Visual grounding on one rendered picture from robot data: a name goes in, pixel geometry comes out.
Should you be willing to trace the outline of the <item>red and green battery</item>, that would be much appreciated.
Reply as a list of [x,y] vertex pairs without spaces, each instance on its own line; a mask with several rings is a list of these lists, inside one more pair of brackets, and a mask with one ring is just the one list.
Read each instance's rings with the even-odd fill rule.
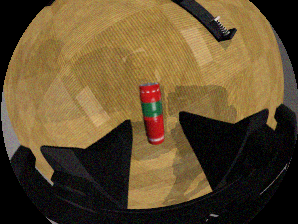
[[160,83],[144,83],[138,85],[138,88],[148,143],[161,144],[165,137],[165,127]]

